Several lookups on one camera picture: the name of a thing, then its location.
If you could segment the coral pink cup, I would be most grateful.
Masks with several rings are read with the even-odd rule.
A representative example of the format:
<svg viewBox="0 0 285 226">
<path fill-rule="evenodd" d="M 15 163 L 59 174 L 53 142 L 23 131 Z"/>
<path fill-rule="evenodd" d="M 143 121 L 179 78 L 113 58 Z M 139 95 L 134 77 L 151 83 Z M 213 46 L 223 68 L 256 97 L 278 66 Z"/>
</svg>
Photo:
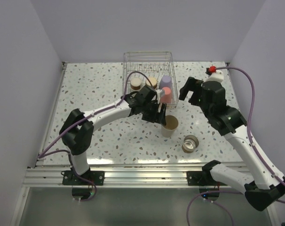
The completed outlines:
<svg viewBox="0 0 285 226">
<path fill-rule="evenodd" d="M 169 87 L 163 87 L 164 95 L 160 98 L 161 103 L 171 104 L 172 103 L 172 91 Z"/>
</svg>

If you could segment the tall beige cup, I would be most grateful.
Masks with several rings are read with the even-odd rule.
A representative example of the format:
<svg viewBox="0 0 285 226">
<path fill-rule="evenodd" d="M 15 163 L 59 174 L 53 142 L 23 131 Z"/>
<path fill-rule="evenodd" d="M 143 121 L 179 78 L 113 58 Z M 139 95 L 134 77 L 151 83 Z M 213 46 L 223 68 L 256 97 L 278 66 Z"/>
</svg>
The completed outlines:
<svg viewBox="0 0 285 226">
<path fill-rule="evenodd" d="M 166 116 L 166 125 L 161 126 L 161 134 L 163 137 L 171 137 L 179 125 L 178 119 L 172 115 Z"/>
</svg>

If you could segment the lavender plastic cup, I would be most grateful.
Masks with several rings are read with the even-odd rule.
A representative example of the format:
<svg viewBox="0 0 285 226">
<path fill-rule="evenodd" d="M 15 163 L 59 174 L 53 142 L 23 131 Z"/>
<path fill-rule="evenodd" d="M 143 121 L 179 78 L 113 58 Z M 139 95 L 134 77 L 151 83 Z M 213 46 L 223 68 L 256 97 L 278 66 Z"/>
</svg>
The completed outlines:
<svg viewBox="0 0 285 226">
<path fill-rule="evenodd" d="M 164 75 L 160 80 L 159 89 L 163 89 L 164 87 L 172 89 L 172 78 L 168 75 Z"/>
</svg>

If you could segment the steel cup with brown band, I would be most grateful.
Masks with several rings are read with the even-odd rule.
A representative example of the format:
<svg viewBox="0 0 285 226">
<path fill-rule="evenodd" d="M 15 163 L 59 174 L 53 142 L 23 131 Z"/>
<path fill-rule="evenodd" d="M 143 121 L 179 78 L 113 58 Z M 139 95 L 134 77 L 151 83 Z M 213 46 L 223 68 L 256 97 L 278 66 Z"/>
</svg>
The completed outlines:
<svg viewBox="0 0 285 226">
<path fill-rule="evenodd" d="M 148 79 L 146 79 L 145 85 L 153 87 L 154 89 L 156 89 L 158 86 L 158 80 L 155 77 L 149 77 Z"/>
</svg>

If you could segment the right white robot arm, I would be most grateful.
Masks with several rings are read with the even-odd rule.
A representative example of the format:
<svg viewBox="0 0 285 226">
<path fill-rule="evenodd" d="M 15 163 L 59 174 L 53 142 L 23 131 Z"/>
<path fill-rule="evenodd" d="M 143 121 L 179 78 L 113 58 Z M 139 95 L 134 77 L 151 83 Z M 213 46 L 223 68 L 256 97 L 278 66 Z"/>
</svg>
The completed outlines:
<svg viewBox="0 0 285 226">
<path fill-rule="evenodd" d="M 250 175 L 213 160 L 202 167 L 200 176 L 188 172 L 200 186 L 222 183 L 242 193 L 249 204 L 258 211 L 285 194 L 285 175 L 267 157 L 247 130 L 247 121 L 241 112 L 227 105 L 225 89 L 218 81 L 202 81 L 189 77 L 180 89 L 179 100 L 192 92 L 189 103 L 201 108 L 209 124 L 228 141 L 239 154 Z"/>
</svg>

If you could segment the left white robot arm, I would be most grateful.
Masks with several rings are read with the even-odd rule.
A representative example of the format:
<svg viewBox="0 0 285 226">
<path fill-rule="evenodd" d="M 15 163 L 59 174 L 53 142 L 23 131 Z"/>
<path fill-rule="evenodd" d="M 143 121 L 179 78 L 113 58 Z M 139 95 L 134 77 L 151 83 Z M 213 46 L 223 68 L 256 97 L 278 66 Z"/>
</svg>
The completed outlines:
<svg viewBox="0 0 285 226">
<path fill-rule="evenodd" d="M 71 111 L 59 132 L 59 137 L 70 152 L 69 182 L 94 185 L 93 173 L 87 162 L 87 149 L 93 133 L 102 126 L 137 114 L 141 114 L 144 121 L 165 125 L 166 104 L 159 103 L 164 96 L 164 90 L 145 85 L 139 91 L 124 93 L 120 100 L 111 105 L 86 112 L 79 109 Z"/>
</svg>

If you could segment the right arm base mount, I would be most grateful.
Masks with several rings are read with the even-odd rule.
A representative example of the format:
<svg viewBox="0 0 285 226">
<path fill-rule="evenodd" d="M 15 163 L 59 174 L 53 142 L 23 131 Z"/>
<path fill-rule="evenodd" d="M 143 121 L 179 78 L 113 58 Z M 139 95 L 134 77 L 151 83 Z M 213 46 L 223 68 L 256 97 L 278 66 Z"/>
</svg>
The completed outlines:
<svg viewBox="0 0 285 226">
<path fill-rule="evenodd" d="M 217 186 L 219 184 L 206 171 L 187 171 L 186 179 L 188 186 Z"/>
</svg>

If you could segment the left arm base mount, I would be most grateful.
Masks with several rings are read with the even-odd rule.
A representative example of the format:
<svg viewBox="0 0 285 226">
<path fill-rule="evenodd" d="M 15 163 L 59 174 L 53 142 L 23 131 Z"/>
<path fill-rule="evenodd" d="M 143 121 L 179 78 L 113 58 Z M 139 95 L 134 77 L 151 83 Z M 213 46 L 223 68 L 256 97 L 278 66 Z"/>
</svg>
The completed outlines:
<svg viewBox="0 0 285 226">
<path fill-rule="evenodd" d="M 102 186 L 105 179 L 104 171 L 88 171 L 81 176 L 76 176 L 72 170 L 65 170 L 61 172 L 63 176 L 62 184 L 64 186 L 84 186 L 96 185 Z"/>
</svg>

